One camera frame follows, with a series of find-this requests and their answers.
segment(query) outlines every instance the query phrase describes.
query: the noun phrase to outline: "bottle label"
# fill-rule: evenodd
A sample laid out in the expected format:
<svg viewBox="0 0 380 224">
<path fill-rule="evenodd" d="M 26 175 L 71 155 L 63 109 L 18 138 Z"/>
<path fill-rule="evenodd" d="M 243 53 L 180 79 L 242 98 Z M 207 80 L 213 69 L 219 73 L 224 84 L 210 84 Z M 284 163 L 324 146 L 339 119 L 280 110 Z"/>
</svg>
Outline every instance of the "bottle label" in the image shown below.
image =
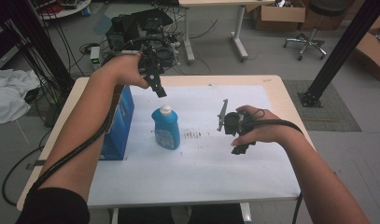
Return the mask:
<svg viewBox="0 0 380 224">
<path fill-rule="evenodd" d="M 173 136 L 166 130 L 156 130 L 155 138 L 157 139 L 158 144 L 166 148 L 174 148 Z"/>
</svg>

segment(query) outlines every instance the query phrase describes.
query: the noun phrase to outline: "gray mat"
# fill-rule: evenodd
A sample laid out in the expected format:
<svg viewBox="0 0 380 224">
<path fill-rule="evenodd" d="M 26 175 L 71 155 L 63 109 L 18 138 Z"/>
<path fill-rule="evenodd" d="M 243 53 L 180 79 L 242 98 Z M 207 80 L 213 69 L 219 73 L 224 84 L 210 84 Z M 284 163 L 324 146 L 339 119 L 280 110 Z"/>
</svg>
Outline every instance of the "gray mat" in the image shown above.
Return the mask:
<svg viewBox="0 0 380 224">
<path fill-rule="evenodd" d="M 345 102 L 332 84 L 320 98 L 322 107 L 303 107 L 298 92 L 306 92 L 313 81 L 283 80 L 303 124 L 308 131 L 361 132 Z"/>
</svg>

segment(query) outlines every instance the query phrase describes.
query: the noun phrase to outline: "table leg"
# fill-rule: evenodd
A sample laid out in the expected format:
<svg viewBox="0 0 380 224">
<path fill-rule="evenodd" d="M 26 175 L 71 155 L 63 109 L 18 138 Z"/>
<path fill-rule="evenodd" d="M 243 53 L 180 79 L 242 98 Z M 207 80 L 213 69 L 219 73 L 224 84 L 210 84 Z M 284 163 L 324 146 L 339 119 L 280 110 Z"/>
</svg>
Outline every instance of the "table leg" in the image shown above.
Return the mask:
<svg viewBox="0 0 380 224">
<path fill-rule="evenodd" d="M 243 44 L 239 39 L 240 30 L 242 28 L 242 21 L 243 21 L 244 15 L 245 15 L 245 6 L 240 6 L 239 11 L 238 11 L 238 21 L 236 24 L 236 31 L 231 32 L 233 43 L 238 48 L 239 53 L 241 55 L 241 62 L 244 62 L 245 59 L 248 58 L 248 54 L 245 50 L 245 47 L 243 47 Z"/>
<path fill-rule="evenodd" d="M 184 34 L 184 47 L 187 52 L 188 63 L 192 64 L 195 61 L 193 56 L 192 47 L 190 46 L 190 20 L 189 20 L 189 7 L 185 8 L 185 34 Z"/>
</svg>

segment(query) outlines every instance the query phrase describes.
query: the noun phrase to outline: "blue bottle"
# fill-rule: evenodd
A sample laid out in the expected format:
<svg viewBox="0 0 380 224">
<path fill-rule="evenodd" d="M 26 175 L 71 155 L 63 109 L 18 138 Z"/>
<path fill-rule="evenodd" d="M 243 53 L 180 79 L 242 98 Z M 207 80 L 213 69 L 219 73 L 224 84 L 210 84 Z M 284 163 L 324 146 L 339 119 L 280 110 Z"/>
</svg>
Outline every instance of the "blue bottle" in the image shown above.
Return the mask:
<svg viewBox="0 0 380 224">
<path fill-rule="evenodd" d="M 169 105 L 163 105 L 152 113 L 155 121 L 155 139 L 162 147 L 176 149 L 180 145 L 177 113 Z"/>
</svg>

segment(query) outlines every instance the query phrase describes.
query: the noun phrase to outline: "hand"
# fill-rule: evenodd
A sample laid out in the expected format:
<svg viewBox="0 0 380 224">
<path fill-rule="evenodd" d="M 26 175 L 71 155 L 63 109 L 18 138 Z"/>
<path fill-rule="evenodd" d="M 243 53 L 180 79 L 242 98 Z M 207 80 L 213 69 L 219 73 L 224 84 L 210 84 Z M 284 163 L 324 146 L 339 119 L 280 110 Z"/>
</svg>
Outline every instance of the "hand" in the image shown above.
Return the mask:
<svg viewBox="0 0 380 224">
<path fill-rule="evenodd" d="M 135 85 L 143 89 L 148 88 L 148 83 L 140 76 L 138 64 L 141 54 L 120 55 L 112 58 L 98 71 L 103 76 L 112 76 L 117 84 Z"/>
<path fill-rule="evenodd" d="M 264 119 L 280 119 L 277 115 L 272 113 L 267 109 L 259 109 L 251 105 L 243 105 L 236 109 L 237 112 L 246 111 L 248 114 L 252 115 L 254 119 L 264 120 Z M 232 142 L 233 146 L 239 146 L 248 144 L 251 142 L 277 142 L 281 143 L 282 135 L 288 130 L 291 131 L 290 127 L 282 125 L 262 125 L 255 127 L 250 133 L 239 136 Z"/>
</svg>

